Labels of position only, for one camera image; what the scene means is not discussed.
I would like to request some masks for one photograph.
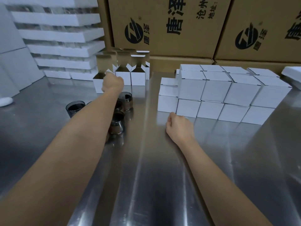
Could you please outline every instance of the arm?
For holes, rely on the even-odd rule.
[[[123,79],[107,74],[103,95],[62,128],[0,202],[0,225],[66,226],[100,159]]]
[[[186,157],[216,226],[272,226],[202,150],[194,138],[193,124],[188,119],[171,113],[166,132]]]

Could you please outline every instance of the hand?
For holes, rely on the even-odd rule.
[[[106,72],[106,76],[103,78],[102,91],[105,92],[109,89],[116,89],[118,93],[122,92],[124,83],[122,77],[116,77],[111,72]]]
[[[168,117],[166,132],[179,148],[195,141],[193,123],[183,116],[177,116],[174,112]]]

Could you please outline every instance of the brown cardboard box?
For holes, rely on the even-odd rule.
[[[285,67],[301,66],[297,63],[273,63],[273,62],[252,62],[252,61],[232,61],[232,60],[215,60],[216,65],[220,66],[233,66],[242,67],[247,69],[248,67],[269,69],[274,73],[281,75],[281,72]]]
[[[114,47],[113,32],[110,18],[110,10],[108,0],[97,0],[98,10],[100,14],[100,27],[104,30],[104,37],[100,40],[104,41],[106,50],[110,51],[111,47]]]
[[[180,68],[180,64],[213,64],[212,59],[201,58],[183,58],[183,57],[168,57],[168,56],[150,56],[150,71],[155,72],[171,72]]]
[[[230,0],[109,0],[115,46],[212,58]]]
[[[301,63],[301,0],[234,0],[214,59]]]

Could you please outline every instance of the reflective metal surface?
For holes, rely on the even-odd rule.
[[[69,225],[210,225],[182,153],[157,112],[160,77],[133,86],[125,132],[111,137]],[[43,78],[0,108],[0,198],[69,120],[65,106],[95,99],[92,82]],[[274,226],[301,225],[301,93],[295,88],[263,126],[190,118],[209,157]]]

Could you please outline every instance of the stainless steel tabletop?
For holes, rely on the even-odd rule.
[[[193,226],[212,220],[186,161],[157,112],[160,77],[129,87],[134,109],[111,138],[69,225]],[[98,95],[92,82],[43,78],[0,108],[0,199],[69,120],[65,106]],[[293,89],[262,126],[190,119],[209,157],[275,226],[301,225],[301,93]]]

